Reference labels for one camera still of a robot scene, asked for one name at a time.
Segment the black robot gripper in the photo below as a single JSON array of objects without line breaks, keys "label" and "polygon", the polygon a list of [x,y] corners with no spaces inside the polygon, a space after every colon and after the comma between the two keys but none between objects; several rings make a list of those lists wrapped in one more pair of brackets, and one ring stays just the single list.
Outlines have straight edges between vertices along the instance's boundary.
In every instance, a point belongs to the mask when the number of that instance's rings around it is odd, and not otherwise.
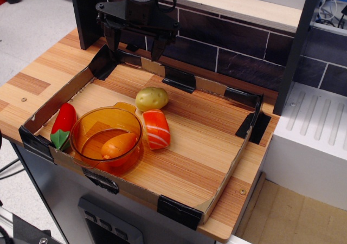
[{"label": "black robot gripper", "polygon": [[158,61],[180,29],[179,23],[168,16],[168,13],[175,9],[177,0],[172,2],[170,8],[161,7],[158,0],[97,3],[95,6],[98,12],[97,21],[104,31],[109,49],[113,52],[118,49],[123,30],[152,36],[154,41],[151,61]]}]

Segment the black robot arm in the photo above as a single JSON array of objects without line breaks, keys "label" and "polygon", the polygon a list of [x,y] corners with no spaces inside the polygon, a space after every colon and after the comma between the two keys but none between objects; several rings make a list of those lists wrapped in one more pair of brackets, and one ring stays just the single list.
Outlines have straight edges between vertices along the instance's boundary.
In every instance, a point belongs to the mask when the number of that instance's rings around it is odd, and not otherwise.
[{"label": "black robot arm", "polygon": [[115,52],[123,30],[153,37],[151,60],[158,61],[165,47],[173,43],[180,29],[177,20],[168,16],[176,5],[162,8],[158,0],[124,0],[97,3],[97,22],[104,31],[108,47]]}]

